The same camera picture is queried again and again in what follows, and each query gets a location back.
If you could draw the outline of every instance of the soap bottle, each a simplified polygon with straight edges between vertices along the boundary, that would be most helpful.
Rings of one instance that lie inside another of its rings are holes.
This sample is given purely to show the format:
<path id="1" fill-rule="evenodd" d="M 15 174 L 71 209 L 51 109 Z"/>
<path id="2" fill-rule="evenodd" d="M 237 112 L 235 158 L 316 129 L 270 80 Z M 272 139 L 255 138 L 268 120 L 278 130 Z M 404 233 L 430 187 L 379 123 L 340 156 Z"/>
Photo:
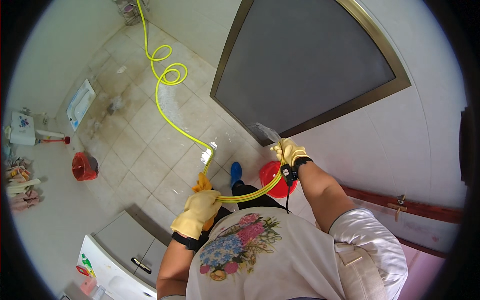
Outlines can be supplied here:
<path id="1" fill-rule="evenodd" d="M 85 254 L 82 253 L 82 263 L 86 266 L 88 272 L 93 276 L 96 277 L 95 272 L 93 271 L 92 264 L 90 264 L 90 261 L 88 258 L 85 256 Z"/>

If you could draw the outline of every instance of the red trash bin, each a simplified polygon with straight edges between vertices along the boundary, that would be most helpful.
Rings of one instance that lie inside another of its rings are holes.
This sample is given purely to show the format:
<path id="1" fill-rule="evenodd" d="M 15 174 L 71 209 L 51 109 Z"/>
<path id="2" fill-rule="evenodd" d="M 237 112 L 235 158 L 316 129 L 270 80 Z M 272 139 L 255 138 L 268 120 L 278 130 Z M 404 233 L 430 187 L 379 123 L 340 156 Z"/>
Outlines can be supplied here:
<path id="1" fill-rule="evenodd" d="M 279 169 L 280 169 L 279 161 L 271 161 L 265 164 L 260 169 L 259 176 L 260 176 L 260 183 L 262 184 L 262 187 L 264 187 L 265 185 L 267 185 L 269 182 L 273 180 L 273 178 L 278 173 Z M 296 187 L 297 187 L 297 180 L 293 182 L 293 185 L 290 188 L 290 194 L 293 193 Z M 271 190 L 267 192 L 267 194 L 277 199 L 285 198 L 287 196 L 287 193 L 288 193 L 288 186 L 284 179 L 281 179 Z"/>
<path id="2" fill-rule="evenodd" d="M 72 173 L 78 181 L 95 179 L 98 176 L 98 162 L 94 157 L 77 152 L 72 161 Z"/>

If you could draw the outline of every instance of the red wooden trim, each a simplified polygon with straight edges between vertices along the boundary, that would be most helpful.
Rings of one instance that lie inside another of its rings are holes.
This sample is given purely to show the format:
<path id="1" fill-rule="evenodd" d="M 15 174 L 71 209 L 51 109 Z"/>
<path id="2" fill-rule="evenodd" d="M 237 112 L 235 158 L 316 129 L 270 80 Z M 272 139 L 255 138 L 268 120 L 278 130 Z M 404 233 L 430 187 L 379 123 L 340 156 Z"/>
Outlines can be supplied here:
<path id="1" fill-rule="evenodd" d="M 416 250 L 419 250 L 419 251 L 422 251 L 422 252 L 425 252 L 425 253 L 428 253 L 428 254 L 431 254 L 433 256 L 437 256 L 437 257 L 440 257 L 440 258 L 447 258 L 447 255 L 443 252 L 439 252 L 439 251 L 436 251 L 436 250 L 432 250 L 430 248 L 427 248 L 427 247 L 423 247 L 423 246 L 420 246 L 420 245 L 417 245 L 415 243 L 412 243 L 411 241 L 407 241 L 407 240 L 404 240 L 404 239 L 401 239 L 399 237 L 396 237 L 398 239 L 398 241 L 400 242 L 400 244 L 404 244 L 405 246 L 409 246 L 413 249 L 416 249 Z"/>
<path id="2" fill-rule="evenodd" d="M 342 186 L 342 188 L 349 197 L 357 198 L 385 207 L 388 207 L 387 203 L 398 204 L 397 199 L 394 197 L 355 190 L 346 186 Z M 462 222 L 463 211 L 461 209 L 439 207 L 406 200 L 403 206 L 407 208 L 406 212 L 408 214 L 423 216 L 426 218 L 454 224 L 460 224 Z"/>

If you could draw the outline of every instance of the yellow hose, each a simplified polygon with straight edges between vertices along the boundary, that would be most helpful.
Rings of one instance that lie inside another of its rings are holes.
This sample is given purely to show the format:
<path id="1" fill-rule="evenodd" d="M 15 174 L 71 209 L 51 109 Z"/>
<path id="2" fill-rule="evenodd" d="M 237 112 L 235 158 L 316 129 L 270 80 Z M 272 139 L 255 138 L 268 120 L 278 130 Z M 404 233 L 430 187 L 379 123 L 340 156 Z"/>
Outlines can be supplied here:
<path id="1" fill-rule="evenodd" d="M 152 54 L 152 56 L 150 56 L 148 54 L 148 47 L 147 47 L 147 30 L 146 30 L 146 26 L 145 26 L 145 18 L 144 18 L 144 13 L 142 12 L 142 7 L 140 6 L 140 2 L 139 0 L 137 0 L 137 5 L 138 5 L 138 11 L 140 12 L 140 16 L 142 17 L 142 24 L 144 26 L 144 36 L 145 36 L 145 54 L 147 55 L 148 59 L 150 60 L 150 65 L 152 67 L 152 72 L 153 74 L 155 75 L 155 77 L 158 79 L 158 81 L 156 82 L 156 87 L 155 87 L 155 103 L 156 103 L 156 107 L 158 108 L 158 111 L 160 112 L 160 114 L 162 115 L 162 117 L 168 122 L 168 124 L 172 125 L 173 128 L 175 128 L 177 131 L 179 131 L 181 134 L 185 135 L 186 137 L 188 137 L 189 139 L 191 139 L 192 141 L 196 142 L 196 143 L 199 143 L 200 145 L 206 147 L 207 149 L 209 149 L 211 151 L 211 156 L 209 157 L 207 163 L 205 164 L 205 168 L 203 170 L 203 173 L 206 174 L 207 173 L 207 170 L 208 170 L 208 167 L 210 166 L 210 162 L 212 161 L 212 158 L 213 158 L 213 155 L 215 154 L 215 151 L 213 150 L 213 148 L 200 141 L 199 139 L 196 139 L 194 138 L 193 136 L 189 135 L 188 133 L 186 133 L 185 131 L 183 131 L 182 129 L 180 129 L 177 125 L 173 124 L 172 121 L 170 121 L 167 116 L 163 113 L 162 111 L 162 108 L 160 107 L 160 104 L 158 103 L 158 86 L 160 85 L 160 83 L 163 83 L 163 84 L 166 84 L 166 85 L 176 85 L 176 84 L 180 84 L 182 81 L 185 80 L 185 78 L 187 77 L 187 74 L 188 74 L 188 69 L 187 67 L 182 64 L 182 63 L 179 63 L 179 62 L 176 62 L 176 63 L 173 63 L 171 65 L 169 65 L 164 71 L 163 73 L 158 76 L 157 73 L 155 72 L 155 68 L 153 66 L 153 62 L 154 61 L 161 61 L 161 60 L 164 60 L 166 59 L 167 57 L 170 56 L 170 54 L 172 54 L 172 47 L 170 47 L 169 45 L 162 45 L 160 47 L 158 47 Z M 156 59 L 154 58 L 155 57 L 155 54 L 157 53 L 157 51 L 159 51 L 161 48 L 168 48 L 170 51 L 168 52 L 168 54 L 165 56 L 165 57 L 162 57 L 162 58 L 159 58 L 159 59 Z M 173 66 L 181 66 L 185 69 L 185 75 L 180 79 L 181 77 L 181 74 L 180 74 L 180 71 L 177 70 L 177 69 L 173 69 L 171 67 Z M 169 81 L 167 80 L 166 78 L 166 75 L 167 73 L 169 72 L 176 72 L 177 73 L 177 79 L 173 80 L 173 81 Z M 280 165 L 283 165 L 284 164 L 284 161 L 282 159 L 282 161 L 280 162 Z M 249 201 L 249 200 L 252 200 L 252 199 L 255 199 L 255 198 L 258 198 L 260 197 L 261 195 L 267 193 L 269 190 L 271 190 L 279 181 L 280 179 L 282 178 L 282 175 L 280 173 L 280 169 L 278 170 L 278 173 L 277 175 L 273 178 L 273 180 L 271 182 L 269 182 L 268 184 L 266 184 L 263 188 L 259 189 L 258 191 L 256 192 L 253 192 L 253 193 L 250 193 L 250 194 L 246 194 L 246 195 L 242 195 L 242 196 L 233 196 L 233 197 L 228 197 L 228 196 L 218 196 L 216 198 L 217 201 L 219 202 L 224 202 L 224 203 L 237 203 L 237 202 L 245 202 L 245 201 Z"/>

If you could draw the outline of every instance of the door frame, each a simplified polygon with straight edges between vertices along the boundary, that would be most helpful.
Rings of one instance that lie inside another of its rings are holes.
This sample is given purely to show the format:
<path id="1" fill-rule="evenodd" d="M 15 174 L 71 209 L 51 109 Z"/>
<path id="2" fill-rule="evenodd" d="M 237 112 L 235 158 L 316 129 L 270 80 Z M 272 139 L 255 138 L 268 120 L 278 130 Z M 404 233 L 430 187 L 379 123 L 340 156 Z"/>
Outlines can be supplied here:
<path id="1" fill-rule="evenodd" d="M 323 123 L 327 123 L 333 119 L 351 113 L 359 108 L 372 104 L 375 101 L 383 99 L 411 86 L 410 79 L 408 78 L 407 72 L 405 71 L 402 62 L 398 58 L 398 55 L 396 54 L 395 50 L 393 49 L 386 36 L 381 31 L 381 29 L 368 15 L 368 13 L 355 0 L 336 1 L 357 20 L 357 22 L 372 38 L 380 52 L 385 57 L 388 65 L 392 69 L 395 79 L 350 101 L 347 101 L 329 111 L 313 117 L 310 120 L 307 120 L 293 128 L 281 132 L 279 135 L 283 138 L 291 137 L 310 128 L 316 127 Z M 216 97 L 216 92 L 220 83 L 220 79 L 222 78 L 223 71 L 225 70 L 225 66 L 227 65 L 233 46 L 235 45 L 235 41 L 237 40 L 238 34 L 243 26 L 243 23 L 245 22 L 245 19 L 253 2 L 254 0 L 242 0 L 242 2 L 240 3 L 237 15 L 233 20 L 232 27 L 227 37 L 227 41 L 225 42 L 222 56 L 220 57 L 220 62 L 218 63 L 218 68 L 215 74 L 212 89 L 210 91 L 210 97 L 215 100 L 231 117 L 233 117 L 233 119 L 236 120 L 251 136 L 253 136 L 255 140 L 257 140 L 262 146 L 267 146 L 271 144 L 272 141 L 270 141 L 269 139 L 259 138 L 255 134 L 253 134 L 247 128 L 247 126 L 245 126 L 245 124 L 243 124 L 243 122 L 241 122 L 237 117 L 235 117 L 235 115 L 233 115 Z"/>

